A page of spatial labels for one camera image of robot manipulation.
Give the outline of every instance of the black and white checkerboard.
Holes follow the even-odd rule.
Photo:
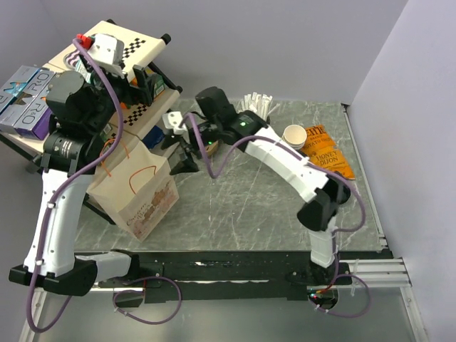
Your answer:
[[[126,48],[123,49],[123,60],[122,62],[133,55],[144,43],[146,42],[145,39],[135,38],[135,40],[127,45]]]
[[[143,116],[147,109],[148,107],[146,105],[143,105],[142,103],[139,105],[134,105],[130,109],[130,114],[127,117],[124,117],[123,123],[129,126],[133,126],[135,122]]]

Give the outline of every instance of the red connector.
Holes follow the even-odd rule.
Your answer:
[[[81,33],[77,34],[76,38],[81,40],[81,45],[85,50],[88,50],[93,44],[93,39],[91,37],[86,37]]]

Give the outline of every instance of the checkered pattern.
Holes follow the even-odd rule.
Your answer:
[[[123,60],[122,61],[124,61],[125,59],[127,59],[128,57],[133,55],[135,53],[135,51],[138,50],[141,47],[141,45],[143,45],[144,43],[145,43],[144,39],[135,38],[135,40],[132,43],[130,43],[128,45],[128,47],[123,49]]]
[[[133,126],[135,122],[138,121],[141,116],[143,116],[146,110],[146,105],[138,105],[136,109],[134,109],[134,111],[132,111],[131,114],[123,121],[123,123],[129,126]]]

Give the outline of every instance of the white wall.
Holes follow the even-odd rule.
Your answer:
[[[192,97],[351,103],[407,0],[41,0],[69,42],[107,18],[172,43],[158,66]]]
[[[409,0],[349,118],[432,341],[456,336],[456,3]]]
[[[0,8],[0,83],[21,64],[42,65],[63,40],[38,1],[4,1]],[[8,281],[9,269],[22,264],[38,217],[41,178],[25,171],[25,159],[0,143],[0,331],[17,341],[25,321],[26,287]]]

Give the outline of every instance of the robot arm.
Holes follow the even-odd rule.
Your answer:
[[[236,113],[223,90],[211,87],[199,93],[196,99],[209,122],[209,125],[203,123],[198,127],[202,139],[221,139],[228,145],[236,144],[242,152],[262,161],[284,178],[304,201],[297,217],[309,230],[312,262],[325,269],[333,265],[332,234],[336,228],[335,216],[339,204],[348,199],[343,198],[346,191],[343,185],[326,173],[309,167],[308,158],[283,144],[272,127],[258,115],[249,110]],[[198,148],[201,149],[201,146],[195,138],[195,131],[181,125],[182,115],[178,112],[164,114],[163,121],[171,132],[167,136],[165,146],[179,141],[186,152],[177,170],[175,168],[172,172],[176,174],[189,172],[188,170],[197,171],[198,168],[190,154],[193,152],[200,156]],[[190,143],[182,139],[186,132],[189,133]],[[252,139],[238,146],[237,142],[246,137]]]
[[[85,46],[86,54],[95,60],[92,64],[103,67],[104,71],[98,72],[113,85],[120,101],[150,105],[153,84],[145,69],[136,67],[139,86],[130,85],[126,76],[119,75],[119,58],[99,54],[99,50],[109,51],[113,47],[118,51],[122,44],[103,34],[95,35],[94,41],[95,48],[90,44]],[[24,264],[11,269],[9,274],[10,281],[38,285],[46,291],[71,296],[83,296],[97,281],[122,276],[135,279],[139,272],[139,258],[130,252],[111,251],[87,257],[74,255],[82,202],[95,172],[94,168],[90,170],[86,166],[99,158],[104,146],[100,133],[115,112],[111,95],[96,79],[90,64],[85,65],[91,74],[88,82],[80,73],[66,71],[49,83],[46,102],[53,114],[41,158],[43,197],[38,224]],[[54,198],[57,189],[82,169],[87,171]]]

